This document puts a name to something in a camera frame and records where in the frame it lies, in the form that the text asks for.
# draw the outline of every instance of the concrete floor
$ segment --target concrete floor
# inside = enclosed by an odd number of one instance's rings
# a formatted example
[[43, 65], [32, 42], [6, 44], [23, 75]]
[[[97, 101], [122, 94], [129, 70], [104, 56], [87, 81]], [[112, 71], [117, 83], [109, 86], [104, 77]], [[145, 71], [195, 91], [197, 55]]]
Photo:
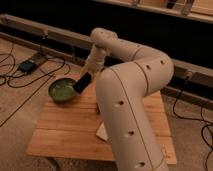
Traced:
[[[0, 53], [8, 52], [11, 43], [0, 39]], [[13, 51], [17, 61], [23, 61], [35, 53], [25, 47], [16, 45]], [[56, 64], [45, 64], [43, 69], [50, 69]], [[72, 65], [72, 72], [79, 72], [80, 67]], [[66, 71], [63, 68], [57, 74]], [[0, 122], [11, 114], [44, 80], [22, 89], [11, 89], [6, 85], [0, 87]], [[42, 110], [45, 97], [48, 96], [50, 80], [36, 93], [3, 127], [0, 128], [0, 171], [51, 171], [51, 165], [42, 157], [26, 155], [26, 149], [36, 121]], [[171, 171], [204, 171], [203, 162], [209, 148], [201, 139], [202, 123], [197, 121], [180, 120], [172, 117], [174, 98], [163, 95], [163, 101], [168, 114], [169, 125], [173, 135], [178, 164], [170, 165]], [[200, 107], [179, 101], [177, 112], [184, 116], [199, 117]], [[205, 110], [207, 119], [213, 121], [212, 111]], [[62, 171], [116, 171], [115, 163], [83, 161], [57, 158]], [[213, 170], [213, 157], [209, 160], [209, 171]]]

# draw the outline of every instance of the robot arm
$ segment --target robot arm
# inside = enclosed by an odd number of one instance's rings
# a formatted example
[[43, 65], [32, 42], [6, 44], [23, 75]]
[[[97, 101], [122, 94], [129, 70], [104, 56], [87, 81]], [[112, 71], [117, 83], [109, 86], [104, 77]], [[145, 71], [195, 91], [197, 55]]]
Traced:
[[165, 53], [119, 39], [105, 29], [94, 29], [91, 38], [94, 45], [84, 72], [100, 71], [109, 53], [124, 61], [102, 71], [96, 84], [97, 103], [118, 170], [168, 171], [142, 98], [166, 86], [173, 63]]

